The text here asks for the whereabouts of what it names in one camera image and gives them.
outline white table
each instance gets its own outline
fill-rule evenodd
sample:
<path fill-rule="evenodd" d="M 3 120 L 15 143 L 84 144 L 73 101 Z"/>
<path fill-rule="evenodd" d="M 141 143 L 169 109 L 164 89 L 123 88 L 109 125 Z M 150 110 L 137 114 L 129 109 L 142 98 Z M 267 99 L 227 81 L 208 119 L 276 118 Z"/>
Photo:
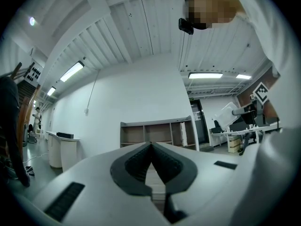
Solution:
<path fill-rule="evenodd" d="M 75 165 L 77 160 L 77 141 L 79 138 L 58 137 L 54 131 L 48 133 L 49 164 L 52 168 L 63 168 L 63 172 Z"/>
<path fill-rule="evenodd" d="M 266 131 L 275 130 L 275 129 L 277 129 L 277 123 L 270 124 L 269 126 L 253 127 L 252 129 L 246 129 L 246 130 L 240 130 L 240 131 L 225 131 L 225 132 L 222 132 L 222 133 L 210 133 L 209 134 L 209 137 L 210 137 L 209 138 L 209 144 L 210 144 L 210 146 L 213 146 L 212 145 L 213 137 L 219 137 L 219 142 L 220 142 L 220 145 L 221 145 L 220 136 L 225 135 L 226 138 L 227 138 L 228 153 L 229 153 L 230 152 L 230 139 L 229 139 L 230 135 L 236 136 L 236 135 L 244 135 L 244 134 L 250 133 L 250 132 L 255 132 L 255 134 L 256 134 L 256 143 L 259 144 L 258 131 L 262 131 L 263 132 L 263 136 L 265 136 L 265 132 Z"/>

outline brown wall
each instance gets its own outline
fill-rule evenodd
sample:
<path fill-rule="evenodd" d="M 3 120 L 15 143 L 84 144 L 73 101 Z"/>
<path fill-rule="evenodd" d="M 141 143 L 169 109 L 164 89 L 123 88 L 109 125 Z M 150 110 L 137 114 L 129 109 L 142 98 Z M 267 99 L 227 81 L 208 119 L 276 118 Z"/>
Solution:
<path fill-rule="evenodd" d="M 277 78 L 273 77 L 272 67 L 271 67 L 268 71 L 266 71 L 266 73 L 259 80 L 257 80 L 253 85 L 251 85 L 244 92 L 242 92 L 237 96 L 240 106 L 244 106 L 251 102 L 250 94 L 253 93 L 253 91 L 255 90 L 255 88 L 258 86 L 260 82 L 262 82 L 268 89 L 270 89 L 276 81 Z M 277 117 L 277 114 L 270 101 L 267 101 L 264 104 L 263 113 L 267 118 Z"/>

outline fluorescent light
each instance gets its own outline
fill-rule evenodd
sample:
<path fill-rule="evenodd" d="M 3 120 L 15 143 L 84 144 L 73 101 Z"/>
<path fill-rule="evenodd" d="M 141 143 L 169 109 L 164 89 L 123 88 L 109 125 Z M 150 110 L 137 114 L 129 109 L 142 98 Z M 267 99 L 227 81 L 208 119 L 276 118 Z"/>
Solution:
<path fill-rule="evenodd" d="M 62 77 L 61 81 L 65 82 L 71 76 L 73 76 L 77 71 L 81 70 L 84 67 L 83 63 L 78 61 L 70 70 L 68 70 Z"/>
<path fill-rule="evenodd" d="M 55 92 L 56 88 L 51 87 L 51 89 L 48 91 L 47 95 L 51 96 L 53 92 Z"/>
<path fill-rule="evenodd" d="M 188 75 L 189 79 L 218 79 L 222 77 L 222 73 L 195 73 L 191 72 Z"/>
<path fill-rule="evenodd" d="M 236 76 L 236 78 L 249 80 L 251 78 L 251 76 L 239 74 L 238 76 Z"/>
<path fill-rule="evenodd" d="M 31 17 L 30 19 L 29 19 L 29 23 L 30 23 L 30 25 L 31 26 L 34 26 L 34 23 L 36 22 L 36 20 L 33 18 L 33 17 Z"/>

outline rack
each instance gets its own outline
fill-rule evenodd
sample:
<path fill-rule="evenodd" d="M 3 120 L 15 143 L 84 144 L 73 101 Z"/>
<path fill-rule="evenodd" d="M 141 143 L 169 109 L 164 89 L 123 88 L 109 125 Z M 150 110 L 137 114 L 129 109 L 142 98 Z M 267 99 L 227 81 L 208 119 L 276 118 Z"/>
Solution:
<path fill-rule="evenodd" d="M 180 123 L 185 123 L 187 146 L 181 142 Z M 120 147 L 143 142 L 164 142 L 170 145 L 196 150 L 191 116 L 163 121 L 120 123 Z"/>

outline light fixture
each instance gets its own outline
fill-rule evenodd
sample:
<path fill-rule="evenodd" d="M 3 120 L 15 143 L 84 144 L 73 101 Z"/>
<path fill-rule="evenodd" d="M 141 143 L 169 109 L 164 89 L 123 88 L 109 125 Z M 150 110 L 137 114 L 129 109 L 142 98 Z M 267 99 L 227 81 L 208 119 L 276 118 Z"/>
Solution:
<path fill-rule="evenodd" d="M 222 73 L 191 72 L 188 75 L 189 79 L 218 79 L 220 77 Z"/>
<path fill-rule="evenodd" d="M 31 17 L 30 19 L 29 19 L 29 23 L 30 23 L 30 25 L 31 26 L 34 26 L 34 23 L 36 22 L 36 20 L 33 18 L 33 17 Z"/>
<path fill-rule="evenodd" d="M 51 87 L 51 89 L 48 91 L 47 95 L 51 96 L 53 92 L 55 92 L 56 88 Z"/>
<path fill-rule="evenodd" d="M 245 80 L 249 80 L 249 79 L 251 78 L 251 76 L 239 74 L 238 76 L 236 76 L 236 78 L 237 78 L 237 79 L 245 79 Z"/>
<path fill-rule="evenodd" d="M 78 61 L 71 69 L 69 69 L 62 77 L 61 81 L 65 82 L 71 76 L 73 76 L 77 71 L 81 70 L 84 67 L 84 64 L 81 61 Z"/>

